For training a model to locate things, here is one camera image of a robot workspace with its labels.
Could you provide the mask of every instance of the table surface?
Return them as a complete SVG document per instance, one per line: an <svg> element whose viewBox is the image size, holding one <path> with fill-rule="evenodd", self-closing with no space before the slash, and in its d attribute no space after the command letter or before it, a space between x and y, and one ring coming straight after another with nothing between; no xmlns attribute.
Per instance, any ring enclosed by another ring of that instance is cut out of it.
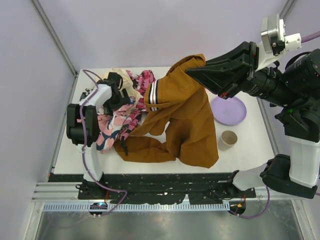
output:
<svg viewBox="0 0 320 240"><path fill-rule="evenodd" d="M265 205L266 201L247 201L244 215L257 215ZM43 212L42 215L36 240L304 239L290 200L271 201L268 211L251 221L227 211L115 212L85 221L81 219L90 214L84 211Z"/></svg>
<svg viewBox="0 0 320 240"><path fill-rule="evenodd" d="M90 69L98 75L104 74L109 68ZM128 67L133 74L140 74L143 70L152 70L156 79L163 77L169 67ZM73 94L72 103L78 103L81 93L85 88L93 87L91 80L80 71ZM216 96L207 91L209 100ZM98 158L105 174L184 174L184 173L228 173L235 170L247 170L255 168L274 157L271 143L267 134L264 120L255 97L240 92L237 97L243 101L247 109L246 118L238 125L223 125L215 120L217 139L223 131L234 131L238 136L238 142L227 151L220 151L219 160L211 168L189 166L176 161L162 163L138 163L124 161L114 149L105 154L98 153ZM151 136L161 142L165 142L166 136ZM67 138L64 130L54 174L83 174L81 154L72 141Z"/></svg>

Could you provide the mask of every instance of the clothing pile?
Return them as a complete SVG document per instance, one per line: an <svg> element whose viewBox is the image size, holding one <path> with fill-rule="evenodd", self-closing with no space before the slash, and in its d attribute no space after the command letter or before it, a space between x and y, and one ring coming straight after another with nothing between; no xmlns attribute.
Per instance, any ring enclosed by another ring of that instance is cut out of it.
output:
<svg viewBox="0 0 320 240"><path fill-rule="evenodd" d="M130 71L113 68L111 72L123 79L122 89L126 89L130 103L113 111L113 115L99 110L97 150L105 153L114 146L129 162L161 163L178 158L187 165L212 167L219 158L214 116L205 88L185 73L186 69L205 64L202 54L187 56L158 80L150 70L134 77ZM81 98L90 92L86 89ZM143 112L148 113L139 125ZM159 136L164 131L164 143L145 136Z"/></svg>

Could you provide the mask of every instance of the purple plate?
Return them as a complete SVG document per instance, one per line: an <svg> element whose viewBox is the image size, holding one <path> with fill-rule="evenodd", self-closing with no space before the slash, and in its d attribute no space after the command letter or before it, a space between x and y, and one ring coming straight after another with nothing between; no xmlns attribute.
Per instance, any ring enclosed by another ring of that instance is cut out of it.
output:
<svg viewBox="0 0 320 240"><path fill-rule="evenodd" d="M225 125L237 125L247 115L245 104L235 96L227 100L216 97L211 102L211 109L214 119Z"/></svg>

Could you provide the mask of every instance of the cable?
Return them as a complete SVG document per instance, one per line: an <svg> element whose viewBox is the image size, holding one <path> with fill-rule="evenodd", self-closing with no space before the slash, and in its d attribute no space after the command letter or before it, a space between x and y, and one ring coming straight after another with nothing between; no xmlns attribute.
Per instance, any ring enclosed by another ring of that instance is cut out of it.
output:
<svg viewBox="0 0 320 240"><path fill-rule="evenodd" d="M109 198L109 191L106 192L105 198L104 198L104 203L108 206L107 201Z"/></svg>
<svg viewBox="0 0 320 240"><path fill-rule="evenodd" d="M84 114L83 114L83 109L84 109L84 106L87 104L87 102L98 92L98 84L97 82L88 74L88 73L91 73L95 76L97 76L100 80L102 80L102 78L100 76L98 76L96 73L90 71L90 70L82 70L90 79L91 81L93 81L93 83L95 84L96 86L96 89L95 91L81 104L80 106L80 119L81 119L81 122L82 122L82 127L83 127L83 133L84 133L84 143L83 143L83 146L82 146L82 162L83 162L83 166L84 166L84 169L87 171L88 175L92 178L92 180L101 188L103 189L106 189L108 191L112 191L112 192L117 192L117 193L124 193L123 197L120 199L120 201L113 207L111 208L109 211L106 211L104 212L103 214L101 214L101 216L106 216L110 213L112 213L123 201L124 199L126 198L128 192L126 190L121 190L121 189L112 189L112 188L109 188L107 186L104 186L102 185L100 182L98 182L95 177L92 175L92 173L90 172L90 170L88 169L88 166L86 164L86 159L85 159L85 151L86 151L86 146L87 146L87 143L88 143L88 140L87 140L87 126L86 126L86 122L85 122L85 118L84 118Z"/></svg>
<svg viewBox="0 0 320 240"><path fill-rule="evenodd" d="M309 41L316 39L318 37L320 37L320 31L317 31L317 32L310 34L308 36L304 36L303 38L301 38L301 43L303 44L303 43L309 42Z"/></svg>
<svg viewBox="0 0 320 240"><path fill-rule="evenodd" d="M261 216L267 211L267 209L268 209L268 207L269 207L269 204L270 204L270 191L269 191L269 188L268 188L267 186L266 186L265 188L266 188L266 192L267 192L267 194L268 194L268 199L267 199L267 201L266 201L265 208L263 209L263 211L262 211L261 213L259 213L259 214L256 215L256 216L243 216L243 215L237 214L236 212L234 212L234 211L232 211L232 210L230 210L229 212L232 213L232 214L235 215L235 216L238 216L238 217L241 218L241 219L256 219L256 218L258 218L258 217L261 217Z"/></svg>
<svg viewBox="0 0 320 240"><path fill-rule="evenodd" d="M247 202L246 202L246 194L243 193L243 205L247 206Z"/></svg>
<svg viewBox="0 0 320 240"><path fill-rule="evenodd" d="M217 196L219 199L221 199L221 200L226 200L226 201L228 201L228 200L231 200L231 199L234 198L234 196L231 197L231 198L223 198L223 197L219 196L218 194L216 194L214 191L211 191L211 193L213 193L214 195L216 195L216 196Z"/></svg>

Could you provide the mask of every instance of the paper cup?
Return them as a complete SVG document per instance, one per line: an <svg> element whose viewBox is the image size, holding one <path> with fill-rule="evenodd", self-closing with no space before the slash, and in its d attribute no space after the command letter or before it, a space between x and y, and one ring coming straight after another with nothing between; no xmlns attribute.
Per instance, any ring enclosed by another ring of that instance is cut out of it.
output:
<svg viewBox="0 0 320 240"><path fill-rule="evenodd" d="M224 131L218 140L218 148L226 151L232 148L238 141L237 134L233 131Z"/></svg>

